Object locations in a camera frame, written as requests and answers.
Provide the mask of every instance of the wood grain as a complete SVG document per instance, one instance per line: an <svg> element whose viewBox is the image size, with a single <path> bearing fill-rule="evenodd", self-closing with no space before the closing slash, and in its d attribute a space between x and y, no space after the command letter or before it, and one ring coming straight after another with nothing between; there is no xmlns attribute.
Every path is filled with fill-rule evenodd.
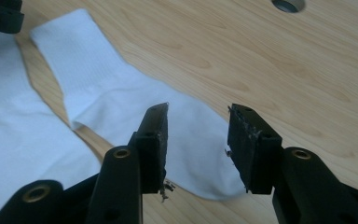
<svg viewBox="0 0 358 224"><path fill-rule="evenodd" d="M358 188L358 0L312 0L285 13L269 0L36 1L16 35L34 88L66 122L62 93L29 31L86 8L106 37L148 76L193 95L228 120L231 103L254 108L285 147L317 153ZM110 148L77 131L94 152ZM145 223L276 223L270 196L210 202L178 189L144 200Z"/></svg>

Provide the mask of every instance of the wooden surface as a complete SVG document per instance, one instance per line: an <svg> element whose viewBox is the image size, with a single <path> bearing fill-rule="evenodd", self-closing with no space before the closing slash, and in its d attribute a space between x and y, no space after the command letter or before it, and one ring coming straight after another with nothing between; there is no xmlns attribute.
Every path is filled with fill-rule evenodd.
<svg viewBox="0 0 358 224"><path fill-rule="evenodd" d="M269 0L24 0L16 35L34 88L66 120L62 94L29 31L86 8L123 57L228 120L231 103L255 109L283 146L317 153L358 188L358 0L312 0L297 14ZM78 134L100 155L109 145ZM270 196L210 202L178 189L145 196L145 223L276 223Z"/></svg>

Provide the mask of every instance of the sock cuff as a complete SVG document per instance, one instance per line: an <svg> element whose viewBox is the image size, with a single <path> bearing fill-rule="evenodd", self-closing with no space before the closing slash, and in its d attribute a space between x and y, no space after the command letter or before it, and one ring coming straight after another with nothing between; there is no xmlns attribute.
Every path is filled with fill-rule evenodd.
<svg viewBox="0 0 358 224"><path fill-rule="evenodd" d="M86 9L78 9L31 31L64 95L104 81L126 63Z"/></svg>
<svg viewBox="0 0 358 224"><path fill-rule="evenodd" d="M13 35L0 33L0 104L31 89Z"/></svg>

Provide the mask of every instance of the black object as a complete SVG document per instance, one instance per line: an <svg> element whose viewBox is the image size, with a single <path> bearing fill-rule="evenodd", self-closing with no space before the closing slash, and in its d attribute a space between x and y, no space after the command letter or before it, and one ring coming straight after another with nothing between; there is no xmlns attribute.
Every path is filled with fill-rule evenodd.
<svg viewBox="0 0 358 224"><path fill-rule="evenodd" d="M21 0L0 0L0 32L16 34L21 30L24 14Z"/></svg>
<svg viewBox="0 0 358 224"><path fill-rule="evenodd" d="M282 139L251 108L232 105L227 154L254 194L270 194L280 223L358 223L358 190L341 184L322 160Z"/></svg>
<svg viewBox="0 0 358 224"><path fill-rule="evenodd" d="M127 146L104 156L98 175L69 189L38 180L17 191L0 211L0 223L142 223L142 194L163 199L168 104L150 107Z"/></svg>

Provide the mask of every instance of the white fabric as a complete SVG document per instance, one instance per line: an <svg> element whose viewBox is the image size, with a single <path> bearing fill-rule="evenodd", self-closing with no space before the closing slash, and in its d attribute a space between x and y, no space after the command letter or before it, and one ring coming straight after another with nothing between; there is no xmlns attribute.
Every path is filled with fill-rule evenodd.
<svg viewBox="0 0 358 224"><path fill-rule="evenodd" d="M168 102L167 178L212 200L244 192L224 151L227 123L205 103L127 64L86 10L33 29L31 38L60 83L74 129L86 125L111 144L126 145L146 109Z"/></svg>
<svg viewBox="0 0 358 224"><path fill-rule="evenodd" d="M26 184L53 179L66 189L100 167L29 84L13 36L0 34L0 209Z"/></svg>

